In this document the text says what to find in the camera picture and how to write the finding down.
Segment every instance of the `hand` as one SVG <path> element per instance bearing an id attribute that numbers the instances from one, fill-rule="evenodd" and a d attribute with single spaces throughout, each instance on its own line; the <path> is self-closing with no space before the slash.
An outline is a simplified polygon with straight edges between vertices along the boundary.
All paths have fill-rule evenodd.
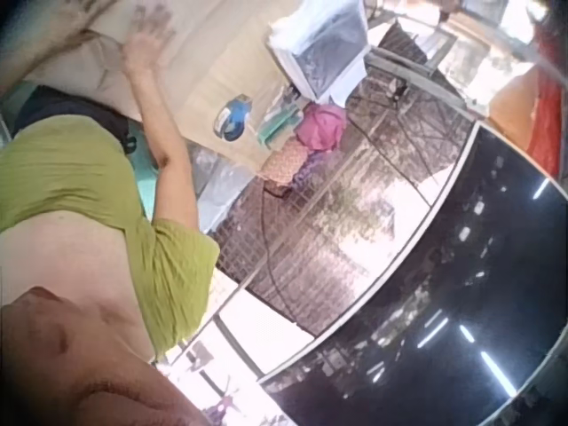
<path id="1" fill-rule="evenodd" d="M 147 16 L 146 8 L 137 7 L 130 34 L 122 47 L 124 71 L 130 79 L 155 70 L 164 46 L 175 34 L 170 19 L 171 13 L 162 5 Z"/>

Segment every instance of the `pink cloth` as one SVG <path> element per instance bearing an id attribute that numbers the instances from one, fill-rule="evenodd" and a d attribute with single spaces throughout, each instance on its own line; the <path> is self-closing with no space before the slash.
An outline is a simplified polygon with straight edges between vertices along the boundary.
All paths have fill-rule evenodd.
<path id="1" fill-rule="evenodd" d="M 298 140 L 312 151 L 330 151 L 337 147 L 346 128 L 347 114 L 343 108 L 311 103 L 295 132 Z"/>

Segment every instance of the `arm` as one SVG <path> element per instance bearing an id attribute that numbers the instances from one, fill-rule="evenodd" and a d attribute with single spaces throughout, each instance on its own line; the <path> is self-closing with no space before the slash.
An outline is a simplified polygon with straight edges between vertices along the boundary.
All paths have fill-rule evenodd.
<path id="1" fill-rule="evenodd" d="M 94 34 L 84 30 L 116 0 L 26 2 L 0 35 L 0 97 L 53 55 Z"/>
<path id="2" fill-rule="evenodd" d="M 154 68 L 173 36 L 169 21 L 170 14 L 160 6 L 148 16 L 143 8 L 137 8 L 123 48 L 124 68 L 142 114 L 150 152 L 160 169 L 154 219 L 169 219 L 199 229 L 189 152 L 164 101 Z"/>

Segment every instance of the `patterned fabric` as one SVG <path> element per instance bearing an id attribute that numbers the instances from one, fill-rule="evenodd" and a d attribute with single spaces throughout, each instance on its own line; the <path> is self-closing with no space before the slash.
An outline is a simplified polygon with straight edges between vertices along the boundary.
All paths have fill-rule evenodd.
<path id="1" fill-rule="evenodd" d="M 280 151 L 268 158 L 260 174 L 279 185 L 289 185 L 308 159 L 309 153 L 310 150 L 296 138 L 290 138 Z"/>

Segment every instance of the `black surface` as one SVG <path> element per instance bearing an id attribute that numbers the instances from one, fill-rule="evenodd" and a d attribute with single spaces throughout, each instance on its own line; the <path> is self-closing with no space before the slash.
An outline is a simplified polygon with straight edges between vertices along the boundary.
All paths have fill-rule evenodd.
<path id="1" fill-rule="evenodd" d="M 518 390 L 568 318 L 567 204 L 551 184 L 533 198 L 544 179 L 481 129 L 406 260 L 344 326 L 265 389 L 299 426 L 482 422 L 509 396 L 481 351 Z M 485 207 L 476 214 L 479 201 Z M 461 241 L 465 226 L 470 234 Z M 444 318 L 446 326 L 417 348 Z M 384 372 L 373 383 L 380 369 L 367 371 L 380 362 Z"/>

